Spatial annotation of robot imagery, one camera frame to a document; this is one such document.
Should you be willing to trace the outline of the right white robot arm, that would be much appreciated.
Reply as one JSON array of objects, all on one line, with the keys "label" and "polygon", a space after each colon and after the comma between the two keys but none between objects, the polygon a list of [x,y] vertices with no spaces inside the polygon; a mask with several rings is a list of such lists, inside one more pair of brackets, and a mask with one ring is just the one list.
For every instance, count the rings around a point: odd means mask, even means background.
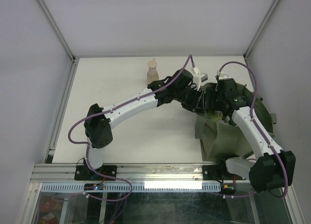
[{"label": "right white robot arm", "polygon": [[252,148],[254,162],[231,156],[217,167],[223,179],[233,174],[248,179],[256,192],[283,188],[293,182],[296,158],[285,151],[270,136],[254,110],[257,95],[247,95],[238,89],[233,78],[219,79],[206,88],[205,110],[219,111],[229,123],[239,128]]}]

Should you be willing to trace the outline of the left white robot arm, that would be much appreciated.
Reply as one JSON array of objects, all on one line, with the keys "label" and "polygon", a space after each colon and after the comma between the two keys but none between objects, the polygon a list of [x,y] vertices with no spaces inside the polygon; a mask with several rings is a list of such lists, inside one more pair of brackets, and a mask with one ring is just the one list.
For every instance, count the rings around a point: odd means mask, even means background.
[{"label": "left white robot arm", "polygon": [[195,114],[204,114],[204,92],[201,85],[208,79],[197,67],[191,71],[179,69],[173,76],[156,80],[137,95],[105,108],[94,104],[89,108],[84,122],[85,134],[90,144],[84,164],[85,174],[98,179],[102,174],[103,148],[113,140],[112,129],[128,118],[143,111],[177,101],[182,108]]}]

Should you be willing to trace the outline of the beige pump bottle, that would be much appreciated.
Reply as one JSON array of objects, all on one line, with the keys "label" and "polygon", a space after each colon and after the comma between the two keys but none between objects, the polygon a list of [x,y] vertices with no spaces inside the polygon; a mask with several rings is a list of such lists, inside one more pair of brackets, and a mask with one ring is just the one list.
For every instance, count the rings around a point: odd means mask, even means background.
[{"label": "beige pump bottle", "polygon": [[159,80],[159,75],[157,72],[157,62],[153,58],[147,63],[148,71],[147,71],[147,84],[152,83],[153,81]]}]

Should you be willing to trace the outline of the yellow-green lotion bottle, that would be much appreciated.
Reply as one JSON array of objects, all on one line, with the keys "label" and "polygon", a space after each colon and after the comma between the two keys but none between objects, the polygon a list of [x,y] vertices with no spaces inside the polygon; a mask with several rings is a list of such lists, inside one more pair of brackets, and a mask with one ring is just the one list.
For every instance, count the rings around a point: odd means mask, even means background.
[{"label": "yellow-green lotion bottle", "polygon": [[221,111],[208,111],[207,114],[212,121],[219,121],[223,119],[223,114]]}]

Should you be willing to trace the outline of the olive green canvas bag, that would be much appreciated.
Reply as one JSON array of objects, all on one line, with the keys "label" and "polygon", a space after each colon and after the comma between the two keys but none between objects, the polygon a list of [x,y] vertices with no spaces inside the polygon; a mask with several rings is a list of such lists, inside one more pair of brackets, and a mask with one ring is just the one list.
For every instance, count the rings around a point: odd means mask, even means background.
[{"label": "olive green canvas bag", "polygon": [[[246,84],[237,83],[238,91],[242,95],[253,99],[253,92]],[[266,131],[275,137],[274,124],[277,123],[276,114],[269,113],[260,95],[257,96],[254,111]],[[253,150],[242,131],[227,120],[212,121],[206,112],[198,115],[195,124],[195,138],[200,140],[203,161],[218,162],[221,158],[237,155],[243,159],[252,156]]]}]

